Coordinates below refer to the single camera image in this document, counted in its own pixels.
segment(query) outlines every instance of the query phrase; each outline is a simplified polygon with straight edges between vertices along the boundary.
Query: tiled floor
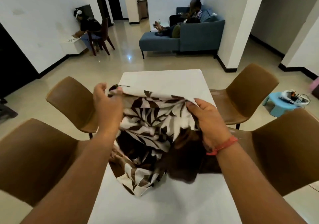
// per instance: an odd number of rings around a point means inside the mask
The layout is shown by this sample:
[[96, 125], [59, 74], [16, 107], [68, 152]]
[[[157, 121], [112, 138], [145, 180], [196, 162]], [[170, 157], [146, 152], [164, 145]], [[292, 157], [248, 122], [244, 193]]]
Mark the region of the tiled floor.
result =
[[[311, 103], [307, 106], [316, 117], [319, 117], [319, 101], [308, 92], [312, 82], [300, 72], [283, 72], [278, 69], [280, 58], [270, 53], [262, 46], [248, 41], [237, 73], [225, 73], [218, 61], [211, 55], [176, 55], [172, 53], [145, 53], [142, 58], [138, 40], [144, 32], [149, 31], [148, 20], [139, 25], [129, 25], [128, 21], [116, 21], [115, 26], [109, 28], [109, 36], [116, 48], [110, 50], [110, 56], [105, 51], [96, 57], [88, 54], [71, 57], [45, 75], [12, 93], [6, 99], [8, 106], [19, 113], [14, 119], [0, 121], [0, 138], [13, 128], [29, 118], [39, 119], [70, 136], [84, 140], [88, 135], [78, 131], [70, 121], [58, 110], [45, 101], [48, 91], [66, 76], [72, 76], [88, 89], [98, 82], [107, 82], [109, 86], [119, 82], [122, 73], [128, 71], [153, 71], [177, 69], [201, 69], [210, 89], [224, 89], [245, 66], [250, 63], [260, 64], [276, 75], [280, 81], [275, 91], [294, 89], [299, 93], [308, 94]], [[242, 130], [253, 130], [273, 120], [265, 107], [259, 106], [253, 117], [241, 124]], [[319, 192], [306, 186], [285, 199], [309, 222], [319, 223]], [[0, 192], [0, 220], [1, 223], [19, 223], [31, 210], [25, 203]]]

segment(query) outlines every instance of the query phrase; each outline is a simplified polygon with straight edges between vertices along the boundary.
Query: plastic stool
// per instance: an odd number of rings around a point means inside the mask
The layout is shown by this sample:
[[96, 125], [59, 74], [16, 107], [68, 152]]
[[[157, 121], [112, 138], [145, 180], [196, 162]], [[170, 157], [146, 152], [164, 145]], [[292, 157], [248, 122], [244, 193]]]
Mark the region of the plastic stool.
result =
[[299, 106], [295, 104], [290, 104], [288, 102], [281, 100], [279, 98], [280, 96], [281, 92], [270, 93], [263, 102], [263, 106], [265, 106], [269, 100], [271, 100], [275, 104], [275, 107], [270, 112], [272, 116], [280, 117], [282, 114], [285, 113], [286, 110], [293, 111], [296, 108], [299, 108]]

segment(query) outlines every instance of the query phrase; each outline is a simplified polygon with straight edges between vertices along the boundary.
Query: pink object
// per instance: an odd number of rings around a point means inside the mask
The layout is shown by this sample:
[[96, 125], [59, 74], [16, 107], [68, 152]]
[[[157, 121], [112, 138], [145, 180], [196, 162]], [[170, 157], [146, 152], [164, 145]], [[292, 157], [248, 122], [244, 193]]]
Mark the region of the pink object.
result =
[[312, 92], [319, 85], [319, 77], [315, 79], [309, 86], [310, 92]]

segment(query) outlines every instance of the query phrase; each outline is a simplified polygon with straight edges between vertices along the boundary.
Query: sofa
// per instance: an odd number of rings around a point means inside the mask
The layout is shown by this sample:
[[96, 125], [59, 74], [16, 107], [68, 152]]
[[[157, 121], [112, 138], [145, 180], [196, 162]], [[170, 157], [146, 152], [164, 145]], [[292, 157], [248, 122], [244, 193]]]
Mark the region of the sofa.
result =
[[[189, 11], [189, 7], [176, 8], [176, 14]], [[225, 20], [220, 15], [212, 15], [213, 10], [202, 5], [200, 23], [182, 23], [181, 37], [159, 37], [155, 32], [146, 32], [139, 41], [144, 58], [144, 51], [218, 51], [224, 30]]]

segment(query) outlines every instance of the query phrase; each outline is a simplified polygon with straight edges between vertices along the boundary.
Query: chair backrest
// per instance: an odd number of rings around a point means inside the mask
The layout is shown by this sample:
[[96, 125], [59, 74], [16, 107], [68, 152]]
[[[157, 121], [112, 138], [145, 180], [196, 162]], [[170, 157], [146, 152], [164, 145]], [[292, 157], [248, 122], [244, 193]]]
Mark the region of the chair backrest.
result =
[[74, 162], [78, 141], [30, 119], [0, 140], [0, 189], [35, 206]]
[[55, 85], [47, 94], [46, 100], [79, 130], [88, 123], [95, 111], [93, 94], [70, 76]]
[[237, 75], [226, 92], [239, 113], [251, 117], [278, 84], [274, 75], [259, 65], [250, 64]]
[[266, 177], [282, 195], [319, 180], [319, 121], [296, 109], [252, 132]]
[[108, 18], [103, 18], [101, 26], [102, 38], [106, 40], [108, 37]]

